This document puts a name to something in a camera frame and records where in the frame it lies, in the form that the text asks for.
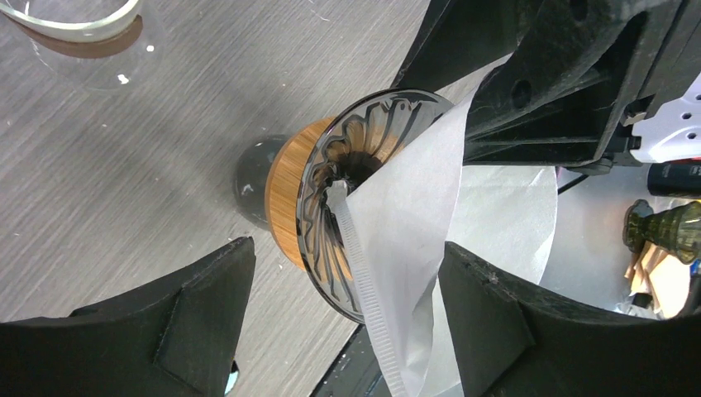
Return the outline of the glass carafe with wooden collar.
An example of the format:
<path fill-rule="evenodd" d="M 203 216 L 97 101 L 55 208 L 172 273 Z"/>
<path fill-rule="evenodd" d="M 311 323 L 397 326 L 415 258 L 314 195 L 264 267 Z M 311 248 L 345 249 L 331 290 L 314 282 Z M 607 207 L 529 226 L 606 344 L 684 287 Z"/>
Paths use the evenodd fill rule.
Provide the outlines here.
<path fill-rule="evenodd" d="M 1 16 L 44 66 L 95 92 L 142 85 L 164 57 L 165 32 L 147 1 L 3 1 Z"/>

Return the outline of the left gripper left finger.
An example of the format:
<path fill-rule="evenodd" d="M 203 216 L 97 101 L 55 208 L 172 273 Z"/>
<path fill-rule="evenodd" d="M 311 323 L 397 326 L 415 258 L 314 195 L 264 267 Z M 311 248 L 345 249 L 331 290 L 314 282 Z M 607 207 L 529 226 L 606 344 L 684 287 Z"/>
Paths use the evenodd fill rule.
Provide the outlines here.
<path fill-rule="evenodd" d="M 250 237 L 64 318 L 1 326 L 4 396 L 223 396 L 255 273 Z"/>

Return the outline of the grey ribbed dripper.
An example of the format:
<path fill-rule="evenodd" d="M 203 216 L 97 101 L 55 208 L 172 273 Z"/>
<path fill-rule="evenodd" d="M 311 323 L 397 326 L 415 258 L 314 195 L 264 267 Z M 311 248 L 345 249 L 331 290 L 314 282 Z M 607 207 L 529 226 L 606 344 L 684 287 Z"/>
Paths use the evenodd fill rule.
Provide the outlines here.
<path fill-rule="evenodd" d="M 448 99 L 413 88 L 372 93 L 334 117 L 303 166 L 295 208 L 304 269 L 323 299 L 342 316 L 364 317 L 329 191 L 350 194 L 452 108 Z"/>

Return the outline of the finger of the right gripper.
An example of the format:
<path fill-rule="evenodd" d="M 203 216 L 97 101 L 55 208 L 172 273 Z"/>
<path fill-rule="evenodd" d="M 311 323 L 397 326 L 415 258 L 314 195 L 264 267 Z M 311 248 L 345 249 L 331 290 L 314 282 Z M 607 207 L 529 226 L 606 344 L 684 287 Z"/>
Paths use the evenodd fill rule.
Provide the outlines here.
<path fill-rule="evenodd" d="M 540 1 L 430 1 L 393 88 L 437 91 L 513 53 Z"/>

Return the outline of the dark glass carafe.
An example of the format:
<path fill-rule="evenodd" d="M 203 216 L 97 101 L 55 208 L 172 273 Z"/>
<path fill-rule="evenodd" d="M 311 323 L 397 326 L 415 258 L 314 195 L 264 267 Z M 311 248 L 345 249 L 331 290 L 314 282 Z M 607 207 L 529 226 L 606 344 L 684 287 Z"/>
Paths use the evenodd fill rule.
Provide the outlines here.
<path fill-rule="evenodd" d="M 248 144 L 236 160 L 232 192 L 238 212 L 255 226 L 268 230 L 265 187 L 274 160 L 288 138 L 268 135 Z"/>

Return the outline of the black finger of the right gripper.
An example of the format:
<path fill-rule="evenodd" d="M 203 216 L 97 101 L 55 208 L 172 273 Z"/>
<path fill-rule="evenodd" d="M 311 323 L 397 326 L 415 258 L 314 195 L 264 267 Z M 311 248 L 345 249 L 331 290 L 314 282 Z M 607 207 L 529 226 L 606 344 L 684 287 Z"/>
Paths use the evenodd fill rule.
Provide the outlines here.
<path fill-rule="evenodd" d="M 690 84 L 687 1 L 544 1 L 480 84 L 465 164 L 582 166 L 612 157 Z"/>

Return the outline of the white paper coffee filter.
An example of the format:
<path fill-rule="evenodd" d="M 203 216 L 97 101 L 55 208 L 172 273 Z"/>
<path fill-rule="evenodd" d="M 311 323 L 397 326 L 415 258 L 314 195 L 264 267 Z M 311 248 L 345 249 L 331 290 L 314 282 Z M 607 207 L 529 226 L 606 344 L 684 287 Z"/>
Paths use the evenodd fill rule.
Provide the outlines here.
<path fill-rule="evenodd" d="M 460 379 L 440 297 L 447 242 L 538 283 L 557 217 L 551 166 L 465 165 L 470 91 L 357 189 L 335 182 L 340 228 L 364 323 L 393 396 L 456 395 Z"/>

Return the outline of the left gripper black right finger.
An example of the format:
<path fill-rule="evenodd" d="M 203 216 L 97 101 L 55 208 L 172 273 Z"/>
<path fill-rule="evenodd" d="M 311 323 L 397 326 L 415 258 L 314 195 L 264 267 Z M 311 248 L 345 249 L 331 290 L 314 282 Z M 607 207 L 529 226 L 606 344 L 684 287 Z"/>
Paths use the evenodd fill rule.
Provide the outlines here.
<path fill-rule="evenodd" d="M 449 242 L 441 295 L 467 396 L 697 396 L 700 317 L 582 304 Z"/>

